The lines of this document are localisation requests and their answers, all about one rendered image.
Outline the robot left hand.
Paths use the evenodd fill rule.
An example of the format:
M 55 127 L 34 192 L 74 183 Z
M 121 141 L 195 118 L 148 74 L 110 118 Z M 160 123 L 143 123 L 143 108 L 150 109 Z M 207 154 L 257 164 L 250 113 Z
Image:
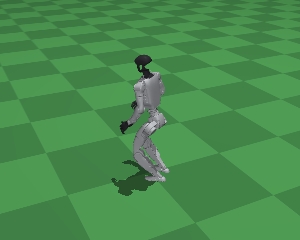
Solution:
M 125 122 L 121 122 L 122 123 L 122 125 L 120 125 L 120 129 L 121 129 L 121 132 L 122 132 L 122 134 L 125 134 L 124 132 L 128 129 L 128 127 L 131 127 L 131 126 L 133 126 L 134 124 L 130 124 L 130 125 L 128 125 L 128 121 L 125 121 Z

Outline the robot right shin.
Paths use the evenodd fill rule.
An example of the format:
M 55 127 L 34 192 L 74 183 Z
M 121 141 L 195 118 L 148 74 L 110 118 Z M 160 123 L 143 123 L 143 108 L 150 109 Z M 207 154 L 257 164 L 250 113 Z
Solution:
M 151 140 L 151 139 L 150 139 Z M 151 140 L 152 142 L 152 140 Z M 143 147 L 144 148 L 144 147 Z M 152 145 L 149 148 L 144 148 L 144 150 L 146 151 L 146 153 L 150 156 L 150 158 L 152 160 L 154 160 L 156 162 L 156 164 L 162 168 L 162 170 L 165 170 L 165 164 L 162 161 L 161 157 L 160 157 L 160 153 L 158 152 L 157 147 L 154 145 L 154 143 L 152 142 Z M 167 167 L 166 167 L 167 168 Z

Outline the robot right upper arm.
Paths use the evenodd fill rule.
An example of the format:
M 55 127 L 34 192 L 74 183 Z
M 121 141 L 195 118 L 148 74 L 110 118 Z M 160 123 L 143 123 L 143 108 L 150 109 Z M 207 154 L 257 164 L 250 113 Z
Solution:
M 165 94 L 166 88 L 165 88 L 165 86 L 164 86 L 164 84 L 163 84 L 163 81 L 162 81 L 162 79 L 161 79 L 161 74 L 160 74 L 159 72 L 153 72 L 153 73 L 157 74 L 157 76 L 158 76 L 158 79 L 159 79 L 159 85 L 160 85 L 160 93 L 161 93 L 161 96 L 162 96 L 162 95 Z

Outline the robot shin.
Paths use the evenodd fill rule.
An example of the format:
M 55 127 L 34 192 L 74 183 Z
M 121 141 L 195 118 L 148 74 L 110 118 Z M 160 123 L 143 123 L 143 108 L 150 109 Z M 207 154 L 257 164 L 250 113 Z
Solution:
M 150 160 L 150 158 L 145 155 L 143 156 L 142 153 L 137 152 L 134 156 L 133 159 L 146 171 L 150 172 L 153 176 L 158 177 L 161 179 L 162 175 L 158 172 L 158 170 L 155 168 L 153 162 Z
M 151 139 L 150 139 L 151 140 Z M 151 140 L 152 142 L 152 140 Z M 144 148 L 144 147 L 143 147 Z M 154 160 L 156 162 L 156 164 L 162 168 L 162 170 L 165 170 L 165 164 L 162 161 L 161 157 L 160 157 L 160 153 L 158 152 L 157 147 L 154 145 L 154 143 L 152 142 L 152 145 L 149 148 L 144 148 L 144 150 L 146 151 L 146 153 L 150 156 L 150 158 L 152 160 Z M 167 168 L 167 167 L 166 167 Z

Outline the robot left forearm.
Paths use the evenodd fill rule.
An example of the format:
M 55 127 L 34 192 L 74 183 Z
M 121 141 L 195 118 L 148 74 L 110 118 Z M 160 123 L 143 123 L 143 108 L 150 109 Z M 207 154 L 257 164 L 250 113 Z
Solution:
M 139 108 L 136 107 L 132 117 L 127 121 L 128 125 L 137 123 L 137 120 L 141 117 L 141 114 L 139 114 L 139 112 Z

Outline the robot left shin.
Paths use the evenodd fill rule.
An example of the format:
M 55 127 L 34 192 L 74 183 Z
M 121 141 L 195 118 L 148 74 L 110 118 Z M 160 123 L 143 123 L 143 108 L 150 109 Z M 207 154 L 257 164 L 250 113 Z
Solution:
M 150 158 L 145 155 L 143 156 L 142 153 L 137 152 L 134 156 L 133 159 L 146 171 L 150 172 L 153 176 L 158 177 L 161 179 L 162 175 L 158 172 L 158 170 L 155 168 L 153 162 L 150 160 Z

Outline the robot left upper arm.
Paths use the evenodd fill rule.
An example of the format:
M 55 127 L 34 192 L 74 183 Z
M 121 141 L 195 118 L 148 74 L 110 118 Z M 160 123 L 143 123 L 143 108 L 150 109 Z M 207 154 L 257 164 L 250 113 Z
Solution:
M 137 107 L 139 108 L 139 114 L 143 114 L 146 111 L 144 107 L 144 91 L 145 91 L 145 85 L 143 81 L 138 82 L 134 86 L 136 103 L 137 103 Z

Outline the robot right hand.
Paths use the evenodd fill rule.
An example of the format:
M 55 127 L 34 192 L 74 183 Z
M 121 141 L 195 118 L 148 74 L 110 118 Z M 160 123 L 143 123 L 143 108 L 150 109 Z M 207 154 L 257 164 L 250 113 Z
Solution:
M 135 107 L 134 107 L 135 106 Z M 131 105 L 131 107 L 132 107 L 132 109 L 134 108 L 134 110 L 135 110 L 135 108 L 137 107 L 138 105 L 137 105 L 137 102 L 136 101 L 134 101 L 133 103 L 132 103 L 132 105 Z

